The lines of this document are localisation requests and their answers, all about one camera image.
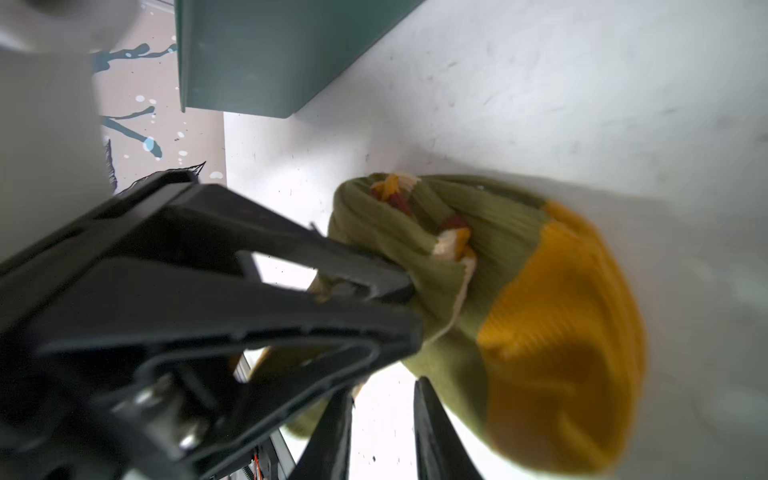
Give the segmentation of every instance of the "garment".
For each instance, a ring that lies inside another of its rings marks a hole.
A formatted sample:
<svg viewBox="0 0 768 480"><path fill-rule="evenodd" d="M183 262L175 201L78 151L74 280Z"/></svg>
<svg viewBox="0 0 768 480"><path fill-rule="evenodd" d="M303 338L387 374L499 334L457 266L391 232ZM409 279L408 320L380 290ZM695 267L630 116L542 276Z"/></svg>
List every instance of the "garment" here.
<svg viewBox="0 0 768 480"><path fill-rule="evenodd" d="M585 219L488 178L375 174L338 188L329 237L409 272L425 341L404 363L493 449L558 473L618 459L641 397L644 327Z"/></svg>

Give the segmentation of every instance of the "mustard yellow fabric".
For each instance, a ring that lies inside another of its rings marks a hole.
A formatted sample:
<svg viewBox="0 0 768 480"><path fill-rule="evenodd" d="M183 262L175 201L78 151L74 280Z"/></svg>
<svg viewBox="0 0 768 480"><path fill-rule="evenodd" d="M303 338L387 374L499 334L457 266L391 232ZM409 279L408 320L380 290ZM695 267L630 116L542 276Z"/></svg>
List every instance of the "mustard yellow fabric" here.
<svg viewBox="0 0 768 480"><path fill-rule="evenodd" d="M488 178L375 174L339 187L329 236L408 270L425 343L404 363L484 442L547 472L617 461L641 396L644 327L585 219ZM311 432L321 411L294 428Z"/></svg>

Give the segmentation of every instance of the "blue branch painting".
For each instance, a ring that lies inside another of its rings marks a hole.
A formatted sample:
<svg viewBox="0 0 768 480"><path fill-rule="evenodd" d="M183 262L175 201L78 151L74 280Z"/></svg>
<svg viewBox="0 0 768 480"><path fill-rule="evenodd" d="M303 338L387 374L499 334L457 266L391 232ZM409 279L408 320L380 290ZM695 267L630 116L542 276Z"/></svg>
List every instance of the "blue branch painting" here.
<svg viewBox="0 0 768 480"><path fill-rule="evenodd" d="M149 51L149 45L143 43L136 48L123 49L118 51L98 51L91 54L91 63L93 65L93 73L97 74L100 71L109 70L109 62L115 60L138 60L140 58L158 58L169 53L173 53L177 50L177 45L174 43L163 51ZM109 117L106 115L101 116L101 124L106 128L110 128L114 131L120 132L126 137L133 138L140 141L144 145L146 151L151 152L155 157L162 158L163 150L160 145L151 137L145 137L136 131L125 127L123 124L117 122L117 120L127 120L129 118L140 117L141 115L154 113L154 107L145 108L143 111L137 111L123 117Z"/></svg>

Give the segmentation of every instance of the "wall mural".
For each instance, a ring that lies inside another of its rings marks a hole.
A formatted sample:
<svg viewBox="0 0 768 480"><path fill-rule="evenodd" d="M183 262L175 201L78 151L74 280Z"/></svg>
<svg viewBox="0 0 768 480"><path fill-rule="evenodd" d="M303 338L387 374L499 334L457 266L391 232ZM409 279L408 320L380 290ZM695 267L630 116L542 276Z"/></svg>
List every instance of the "wall mural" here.
<svg viewBox="0 0 768 480"><path fill-rule="evenodd" d="M146 7L113 51L91 54L104 154L115 192L160 170L226 184L221 112L179 102L172 13Z"/></svg>

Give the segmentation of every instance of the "metal screw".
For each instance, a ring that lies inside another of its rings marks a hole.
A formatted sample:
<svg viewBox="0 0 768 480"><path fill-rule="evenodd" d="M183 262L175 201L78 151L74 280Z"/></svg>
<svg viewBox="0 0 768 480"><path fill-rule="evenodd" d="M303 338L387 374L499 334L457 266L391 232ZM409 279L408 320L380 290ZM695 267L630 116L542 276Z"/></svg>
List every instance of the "metal screw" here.
<svg viewBox="0 0 768 480"><path fill-rule="evenodd" d="M185 452L198 447L208 431L206 419L190 419L179 425L179 448Z"/></svg>
<svg viewBox="0 0 768 480"><path fill-rule="evenodd" d="M174 383L170 373L162 375L155 383L144 387L134 397L134 404L142 409L148 409L160 403Z"/></svg>

